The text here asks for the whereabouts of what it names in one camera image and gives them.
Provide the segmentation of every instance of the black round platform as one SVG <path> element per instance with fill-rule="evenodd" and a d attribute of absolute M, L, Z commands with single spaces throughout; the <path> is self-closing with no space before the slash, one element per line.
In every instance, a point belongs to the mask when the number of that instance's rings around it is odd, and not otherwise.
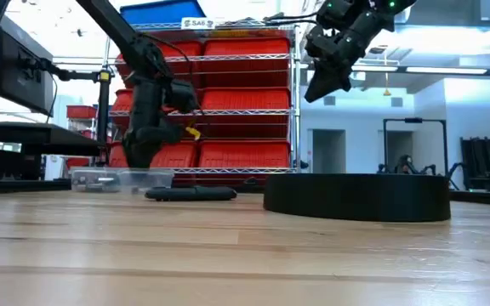
<path fill-rule="evenodd" d="M 271 175 L 266 182 L 264 209 L 357 221 L 433 222 L 451 218 L 448 181 L 432 175 Z"/>

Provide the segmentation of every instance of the blue bin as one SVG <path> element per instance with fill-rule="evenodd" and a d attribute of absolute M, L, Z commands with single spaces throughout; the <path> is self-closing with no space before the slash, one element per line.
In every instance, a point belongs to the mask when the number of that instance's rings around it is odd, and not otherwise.
<path fill-rule="evenodd" d="M 128 5 L 120 8 L 120 14 L 130 25 L 180 23 L 184 17 L 205 17 L 196 0 L 166 0 Z"/>

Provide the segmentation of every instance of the clear plastic container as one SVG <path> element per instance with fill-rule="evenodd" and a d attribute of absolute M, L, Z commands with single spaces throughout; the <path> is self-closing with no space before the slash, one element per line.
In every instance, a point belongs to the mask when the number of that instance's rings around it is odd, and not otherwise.
<path fill-rule="evenodd" d="M 167 169 L 132 170 L 114 167 L 73 167 L 71 188 L 79 192 L 121 192 L 170 188 L 174 172 Z"/>

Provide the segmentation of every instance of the wooden tabletop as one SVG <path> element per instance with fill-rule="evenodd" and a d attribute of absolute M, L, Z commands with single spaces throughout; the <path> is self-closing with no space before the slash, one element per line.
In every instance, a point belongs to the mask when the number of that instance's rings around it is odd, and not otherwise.
<path fill-rule="evenodd" d="M 490 305 L 490 206 L 379 224 L 142 195 L 0 195 L 0 305 Z"/>

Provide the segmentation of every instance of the yellow handle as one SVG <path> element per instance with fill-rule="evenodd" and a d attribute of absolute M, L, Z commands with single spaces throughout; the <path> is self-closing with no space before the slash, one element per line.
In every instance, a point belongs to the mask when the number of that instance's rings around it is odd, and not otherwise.
<path fill-rule="evenodd" d="M 199 140 L 200 137 L 202 137 L 202 134 L 200 133 L 200 131 L 196 130 L 195 128 L 193 127 L 187 127 L 186 129 L 186 132 L 188 132 L 190 135 L 194 136 L 194 140 Z"/>

